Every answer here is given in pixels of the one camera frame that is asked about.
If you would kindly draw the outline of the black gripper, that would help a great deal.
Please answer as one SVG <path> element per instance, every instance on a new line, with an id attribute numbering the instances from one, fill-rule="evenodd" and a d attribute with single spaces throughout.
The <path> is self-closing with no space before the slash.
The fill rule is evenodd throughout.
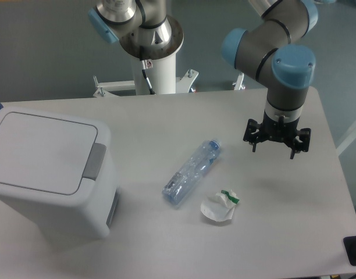
<path id="1" fill-rule="evenodd" d="M 285 143 L 290 149 L 290 159 L 295 154 L 308 152 L 311 140 L 311 129 L 297 129 L 300 116 L 288 120 L 286 116 L 272 115 L 273 111 L 264 112 L 262 123 L 249 119 L 243 136 L 243 141 L 252 146 L 252 152 L 256 151 L 257 144 L 265 141 Z"/>

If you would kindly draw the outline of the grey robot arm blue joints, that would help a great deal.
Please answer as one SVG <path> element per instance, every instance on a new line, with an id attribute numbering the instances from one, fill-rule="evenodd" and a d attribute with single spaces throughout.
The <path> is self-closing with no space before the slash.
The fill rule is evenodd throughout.
<path id="1" fill-rule="evenodd" d="M 232 30 L 222 58 L 267 88 L 265 114 L 293 122 L 301 114 L 315 70 L 315 55 L 297 45 L 317 23 L 312 1 L 252 1 L 263 22 L 255 30 Z M 161 59 L 183 43 L 180 24 L 167 14 L 165 1 L 99 1 L 88 13 L 98 34 L 120 42 L 130 55 Z"/>

